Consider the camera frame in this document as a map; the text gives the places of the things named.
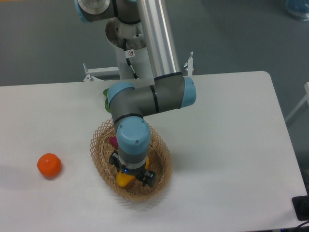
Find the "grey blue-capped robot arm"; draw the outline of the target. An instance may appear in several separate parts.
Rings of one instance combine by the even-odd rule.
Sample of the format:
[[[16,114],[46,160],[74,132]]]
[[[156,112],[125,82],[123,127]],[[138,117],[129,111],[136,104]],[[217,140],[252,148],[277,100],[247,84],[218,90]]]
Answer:
[[[154,186],[146,168],[151,141],[145,116],[194,104],[196,88],[178,64],[165,0],[77,0],[83,21],[108,20],[106,36],[122,52],[120,82],[107,92],[118,149],[109,158],[117,171]]]

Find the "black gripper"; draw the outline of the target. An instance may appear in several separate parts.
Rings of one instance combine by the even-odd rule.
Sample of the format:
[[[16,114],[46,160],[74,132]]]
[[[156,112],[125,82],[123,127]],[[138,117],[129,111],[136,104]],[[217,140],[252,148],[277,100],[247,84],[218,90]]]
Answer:
[[[109,164],[114,166],[118,174],[134,176],[142,182],[142,186],[153,187],[156,182],[156,173],[146,170],[147,157],[138,163],[128,163],[119,158],[117,150],[114,150],[109,157]]]

